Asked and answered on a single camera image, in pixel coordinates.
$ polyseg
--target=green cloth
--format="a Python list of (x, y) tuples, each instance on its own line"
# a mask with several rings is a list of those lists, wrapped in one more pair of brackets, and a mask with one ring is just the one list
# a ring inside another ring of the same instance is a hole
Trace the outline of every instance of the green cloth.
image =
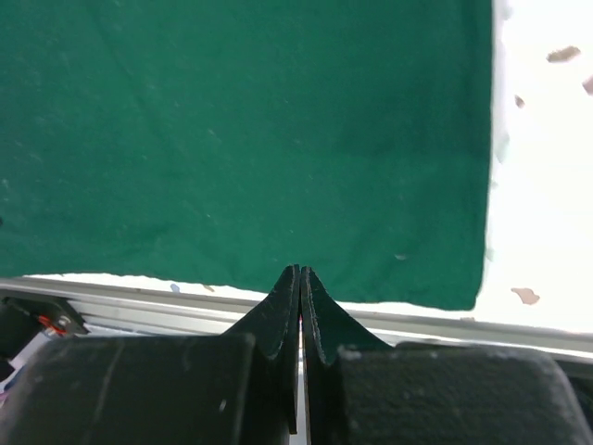
[(0, 2), (0, 275), (469, 309), (486, 0)]

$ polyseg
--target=metal rail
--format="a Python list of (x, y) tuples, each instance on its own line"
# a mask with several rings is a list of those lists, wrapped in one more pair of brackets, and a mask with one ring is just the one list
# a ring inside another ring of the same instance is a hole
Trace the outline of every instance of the metal rail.
[[(67, 299), (91, 325), (149, 334), (220, 334), (258, 300), (232, 299), (38, 278), (0, 280), (0, 289)], [(545, 350), (574, 362), (593, 362), (593, 335), (556, 329), (348, 311), (383, 340), (498, 344)]]

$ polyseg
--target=dark green fabric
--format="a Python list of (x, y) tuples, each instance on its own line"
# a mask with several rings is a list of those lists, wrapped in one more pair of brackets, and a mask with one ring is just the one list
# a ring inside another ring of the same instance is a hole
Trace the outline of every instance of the dark green fabric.
[(486, 0), (0, 0), (0, 275), (474, 304)]

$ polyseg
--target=speckled white surface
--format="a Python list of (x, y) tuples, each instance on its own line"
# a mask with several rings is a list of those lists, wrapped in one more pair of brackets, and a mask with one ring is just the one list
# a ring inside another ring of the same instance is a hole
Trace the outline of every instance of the speckled white surface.
[[(478, 321), (593, 331), (593, 2), (497, 0), (492, 181), (482, 289), (473, 311), (445, 312), (406, 303), (344, 306)], [(547, 54), (575, 45), (582, 54), (550, 64)], [(524, 107), (515, 105), (518, 95)], [(104, 274), (63, 275), (115, 286), (170, 290), (171, 282)], [(186, 293), (261, 299), (228, 286), (178, 283)], [(511, 291), (539, 296), (527, 305)]]

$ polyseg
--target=brown speck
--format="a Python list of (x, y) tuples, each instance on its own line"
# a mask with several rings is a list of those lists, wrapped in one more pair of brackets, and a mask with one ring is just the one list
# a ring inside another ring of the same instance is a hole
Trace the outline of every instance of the brown speck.
[(539, 301), (539, 295), (526, 287), (513, 287), (511, 292), (517, 294), (523, 304), (533, 305)]
[(556, 51), (552, 51), (551, 53), (548, 54), (548, 56), (546, 57), (546, 60), (549, 63), (568, 62), (569, 60), (572, 60), (579, 54), (581, 54), (581, 50), (578, 49), (576, 46), (571, 45), (571, 46), (566, 46), (563, 49), (558, 49)]
[(588, 95), (593, 95), (593, 76), (583, 82), (583, 88), (585, 88)]
[(519, 108), (523, 108), (525, 106), (525, 101), (516, 95), (515, 96), (515, 105)]

